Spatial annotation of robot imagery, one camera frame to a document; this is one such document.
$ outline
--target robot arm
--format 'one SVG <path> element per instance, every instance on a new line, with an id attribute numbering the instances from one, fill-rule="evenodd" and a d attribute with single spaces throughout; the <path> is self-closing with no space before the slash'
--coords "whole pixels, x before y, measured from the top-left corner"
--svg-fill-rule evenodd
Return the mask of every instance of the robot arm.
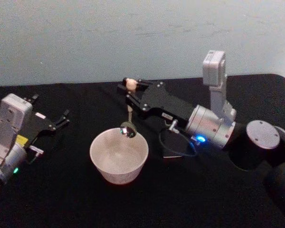
<path id="1" fill-rule="evenodd" d="M 35 153 L 35 158 L 43 153 L 42 149 L 33 145 L 38 137 L 53 134 L 69 123 L 68 110 L 55 123 L 40 113 L 33 113 L 32 104 L 37 97 L 22 99 L 10 94 L 1 101 L 0 180 L 4 183 L 27 158 L 29 150 Z"/>
<path id="2" fill-rule="evenodd" d="M 200 105 L 195 108 L 164 88 L 164 82 L 138 80 L 144 90 L 142 97 L 128 92 L 123 85 L 118 91 L 126 95 L 126 103 L 142 117 L 156 115 L 172 121 L 170 130 L 182 128 L 193 139 L 202 136 L 205 141 L 228 151 L 233 163 L 243 170 L 255 169 L 262 161 L 272 167 L 264 185 L 269 196 L 285 215 L 285 130 L 255 120 L 236 123 L 236 110 L 226 100 L 225 53 L 210 51 L 203 62 L 204 84 L 209 85 L 211 110 Z"/>

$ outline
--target metal bracket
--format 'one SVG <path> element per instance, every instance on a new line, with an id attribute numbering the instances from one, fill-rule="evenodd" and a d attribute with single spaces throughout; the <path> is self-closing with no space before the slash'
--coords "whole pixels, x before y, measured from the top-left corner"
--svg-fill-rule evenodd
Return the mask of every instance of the metal bracket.
<path id="1" fill-rule="evenodd" d="M 227 75 L 226 55 L 224 51 L 208 52 L 203 61 L 203 84 L 209 86 L 211 110 L 224 119 L 224 123 L 232 125 L 236 110 L 226 100 Z"/>
<path id="2" fill-rule="evenodd" d="M 180 133 L 180 131 L 175 128 L 177 126 L 177 123 L 178 123 L 177 119 L 173 120 L 171 126 L 169 127 L 169 131 L 174 132 L 176 134 Z"/>
<path id="3" fill-rule="evenodd" d="M 169 121 L 177 119 L 178 127 L 186 127 L 194 107 L 190 103 L 170 95 L 163 81 L 152 82 L 138 79 L 136 90 L 143 91 L 141 98 L 139 98 L 138 93 L 129 93 L 125 86 L 125 80 L 123 80 L 123 85 L 118 85 L 117 91 L 119 94 L 125 95 L 126 103 L 141 118 L 155 115 Z"/>

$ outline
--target black tablecloth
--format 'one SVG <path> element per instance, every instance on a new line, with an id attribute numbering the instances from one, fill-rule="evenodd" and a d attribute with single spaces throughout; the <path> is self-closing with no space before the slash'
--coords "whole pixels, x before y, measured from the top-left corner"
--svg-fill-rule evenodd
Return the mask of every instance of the black tablecloth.
<path id="1" fill-rule="evenodd" d="M 171 94 L 209 108 L 201 78 L 165 80 Z M 149 157 L 134 182 L 115 186 L 92 164 L 89 147 L 102 131 L 127 119 L 117 83 L 0 87 L 40 94 L 34 111 L 50 119 L 70 109 L 71 124 L 40 139 L 42 159 L 22 165 L 0 191 L 0 227 L 285 227 L 262 180 L 270 170 L 237 169 L 226 152 L 209 145 L 195 158 L 164 160 L 158 142 L 163 121 L 133 121 L 149 144 Z M 228 100 L 239 123 L 261 119 L 285 129 L 285 79 L 277 75 L 230 76 Z"/>

